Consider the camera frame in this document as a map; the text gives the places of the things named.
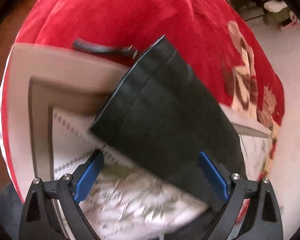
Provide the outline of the black leather jacket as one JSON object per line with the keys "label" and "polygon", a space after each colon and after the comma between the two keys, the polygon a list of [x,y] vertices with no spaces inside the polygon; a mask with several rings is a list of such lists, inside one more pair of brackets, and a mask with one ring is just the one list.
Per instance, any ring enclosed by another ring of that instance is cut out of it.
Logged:
{"label": "black leather jacket", "polygon": [[217,100],[166,37],[144,51],[89,131],[136,165],[219,211],[199,166],[205,152],[243,178],[239,135]]}

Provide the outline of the white quilted floral mat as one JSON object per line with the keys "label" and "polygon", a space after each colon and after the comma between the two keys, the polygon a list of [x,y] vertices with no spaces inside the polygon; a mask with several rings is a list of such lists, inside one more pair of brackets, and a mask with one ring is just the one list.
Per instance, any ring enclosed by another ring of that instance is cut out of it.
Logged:
{"label": "white quilted floral mat", "polygon": [[[89,131],[129,71],[96,56],[15,44],[0,89],[0,143],[24,201],[35,178],[74,173],[95,150],[104,167],[79,203],[99,239],[205,239],[221,210],[136,165]],[[66,239],[75,239],[61,205],[53,206]]]}

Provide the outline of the pile of clothes on rack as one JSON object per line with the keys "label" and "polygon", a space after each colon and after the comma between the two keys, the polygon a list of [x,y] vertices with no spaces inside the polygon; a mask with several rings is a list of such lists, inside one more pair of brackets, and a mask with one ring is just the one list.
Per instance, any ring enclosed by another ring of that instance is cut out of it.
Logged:
{"label": "pile of clothes on rack", "polygon": [[265,25],[281,29],[299,23],[283,0],[226,0],[245,22],[260,18]]}

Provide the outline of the red floral blanket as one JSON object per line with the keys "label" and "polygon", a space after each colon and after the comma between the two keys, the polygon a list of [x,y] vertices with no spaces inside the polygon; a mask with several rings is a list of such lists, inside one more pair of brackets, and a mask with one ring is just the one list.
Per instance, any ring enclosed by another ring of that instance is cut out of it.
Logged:
{"label": "red floral blanket", "polygon": [[[67,49],[130,69],[162,36],[227,117],[268,130],[281,125],[282,83],[226,0],[38,0],[14,45]],[[260,179],[263,170],[242,154],[248,178]]]}

